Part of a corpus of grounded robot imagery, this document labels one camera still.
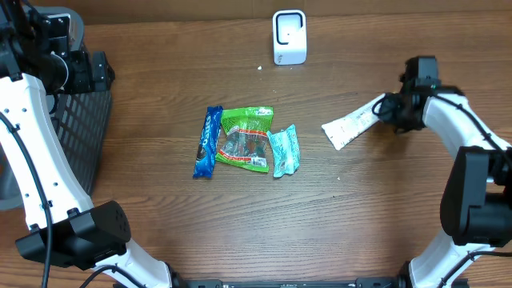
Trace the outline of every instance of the black wire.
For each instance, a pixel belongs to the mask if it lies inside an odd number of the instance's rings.
[[[7,119],[7,117],[0,112],[0,120],[6,124],[7,129],[13,135],[14,140],[19,146],[20,151],[25,158],[26,164],[29,167],[30,173],[32,174],[32,178],[34,179],[35,187],[38,190],[39,198],[41,199],[42,208],[45,211],[46,217],[46,259],[45,259],[45,268],[42,273],[42,283],[41,287],[46,288],[48,286],[48,277],[50,276],[50,258],[51,258],[51,247],[53,241],[53,230],[52,230],[52,220],[51,220],[51,212],[50,206],[48,205],[48,201],[46,199],[46,195],[44,190],[42,189],[41,180],[39,179],[38,172],[35,169],[35,165],[32,162],[32,158],[30,157],[29,151],[26,149],[23,140],[18,134],[19,126],[14,127],[13,124]]]
[[[28,0],[22,0],[23,4],[25,4],[27,7],[29,7],[34,13],[36,13],[40,18],[42,19],[48,19],[46,16],[42,16],[39,11],[37,9],[35,9],[35,7],[32,6],[32,4],[30,4],[30,2]]]
[[[115,265],[103,266],[102,268],[96,270],[84,281],[80,288],[86,288],[87,285],[89,285],[89,283],[91,283],[94,280],[94,278],[96,278],[96,276],[100,275],[105,270],[112,270],[112,273],[120,273],[122,276],[124,276],[126,279],[132,282],[132,284],[134,284],[137,288],[145,288],[143,284],[135,280],[135,278],[133,278],[130,274],[128,274],[126,271],[122,270],[121,268]]]
[[[441,97],[437,94],[435,95],[432,95],[432,97],[436,98],[436,99],[439,99],[445,103],[448,103],[454,107],[456,107],[458,110],[460,110],[461,112],[463,112],[471,121],[472,123],[475,125],[475,127],[477,128],[477,130],[482,134],[484,140],[486,140],[489,145],[491,147],[493,147],[497,152],[499,152],[503,158],[505,159],[505,162],[506,164],[508,165],[508,169],[512,169],[512,161],[509,159],[508,155],[505,153],[505,151],[498,145],[496,144],[496,142],[492,139],[491,137],[491,133],[487,132],[482,124],[480,124],[480,121],[476,119],[476,117],[471,113],[469,112],[468,110],[464,109],[462,107],[462,104],[457,104],[449,99],[446,99],[444,97]]]
[[[457,265],[448,272],[448,274],[441,279],[438,288],[443,288],[447,285],[448,280],[454,276],[469,260],[475,261],[476,256],[496,256],[496,257],[512,257],[512,252],[493,252],[493,251],[475,251],[468,253]]]
[[[508,155],[506,154],[506,152],[498,145],[496,144],[496,142],[492,139],[491,135],[492,133],[490,132],[487,132],[482,124],[480,124],[480,121],[476,119],[476,117],[471,113],[469,112],[468,110],[464,109],[464,107],[462,106],[462,104],[457,104],[449,99],[446,99],[444,97],[441,97],[437,94],[432,94],[432,95],[421,95],[421,96],[424,96],[424,97],[434,97],[436,99],[439,99],[447,104],[450,104],[452,105],[453,107],[457,108],[458,110],[460,110],[461,112],[464,113],[465,116],[467,116],[473,123],[473,125],[477,128],[478,132],[480,132],[480,134],[482,134],[484,140],[486,140],[489,145],[491,147],[493,147],[497,152],[500,153],[501,156],[503,156],[503,158],[505,159],[505,162],[506,164],[508,165],[508,169],[511,170],[512,169],[512,161],[510,160],[510,158],[508,157]],[[388,113],[392,113],[394,110],[393,109],[389,109],[389,110],[386,110],[384,112],[380,111],[377,112],[375,111],[375,109],[377,108],[378,104],[382,104],[385,100],[394,100],[396,102],[396,100],[394,98],[392,98],[390,95],[386,95],[384,96],[383,98],[379,99],[372,107],[372,113],[375,114],[376,116],[383,116],[385,114],[388,114]]]
[[[50,110],[50,112],[48,112],[48,114],[55,113],[58,108],[58,95],[56,93],[54,93],[53,96],[54,96],[54,106],[51,107],[51,110]]]

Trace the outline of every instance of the white plug device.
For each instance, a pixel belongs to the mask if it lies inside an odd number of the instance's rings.
[[[300,10],[281,10],[272,18],[274,63],[303,64],[306,60],[306,16]]]

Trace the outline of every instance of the mint green packet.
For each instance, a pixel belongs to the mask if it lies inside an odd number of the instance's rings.
[[[301,160],[295,125],[292,124],[286,130],[276,134],[268,131],[266,135],[269,137],[274,154],[274,177],[280,178],[284,174],[292,175],[297,171]]]

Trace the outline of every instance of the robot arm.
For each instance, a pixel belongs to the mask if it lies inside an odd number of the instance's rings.
[[[474,114],[459,89],[441,86],[435,58],[409,60],[401,81],[400,92],[387,94],[376,114],[397,130],[430,128],[455,160],[441,203],[443,230],[402,273],[408,288],[451,287],[480,254],[512,238],[510,200],[486,192],[487,182],[509,184],[510,144]]]
[[[440,94],[439,96],[448,99],[471,113],[482,125],[483,129],[490,134],[490,137],[503,149],[506,150],[510,144],[496,136],[478,116],[472,111],[466,97],[458,94]],[[430,97],[426,100],[423,110],[423,123],[430,128],[441,139],[444,146],[450,152],[453,159],[457,156],[459,147],[478,146],[485,150],[494,148],[484,139],[474,123],[460,111],[442,100]]]
[[[77,20],[71,14],[43,16],[31,11],[29,23],[19,1],[1,1],[0,8],[0,113],[17,127],[15,132],[0,128],[0,143],[22,192],[30,229],[28,236],[16,241],[18,251],[26,259],[45,262],[50,248],[51,265],[101,270],[129,288],[180,286],[179,276],[166,263],[152,258],[131,238],[119,204],[94,207],[74,176],[50,119],[47,93],[110,88],[114,72],[104,54],[94,54],[91,65],[85,48],[75,45],[81,39],[69,39],[70,23]],[[11,133],[24,143],[48,204],[38,196],[25,155]],[[53,220],[49,246],[45,205]],[[108,267],[117,273],[104,269]]]

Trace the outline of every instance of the green candy bag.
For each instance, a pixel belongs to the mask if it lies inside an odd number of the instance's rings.
[[[221,124],[227,140],[215,159],[252,171],[268,173],[266,132],[272,124],[272,107],[248,107],[222,112]]]

